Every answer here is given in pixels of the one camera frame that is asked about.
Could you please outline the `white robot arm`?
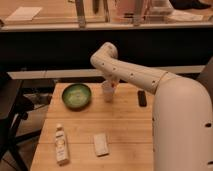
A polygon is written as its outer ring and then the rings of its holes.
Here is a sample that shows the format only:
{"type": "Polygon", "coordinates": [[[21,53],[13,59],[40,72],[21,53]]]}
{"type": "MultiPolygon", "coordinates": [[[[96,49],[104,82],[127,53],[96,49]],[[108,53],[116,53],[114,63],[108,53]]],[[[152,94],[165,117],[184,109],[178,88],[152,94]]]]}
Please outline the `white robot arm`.
{"type": "Polygon", "coordinates": [[[198,81],[118,59],[104,43],[91,64],[112,82],[123,80],[154,95],[154,171],[213,171],[213,103],[198,81]]]}

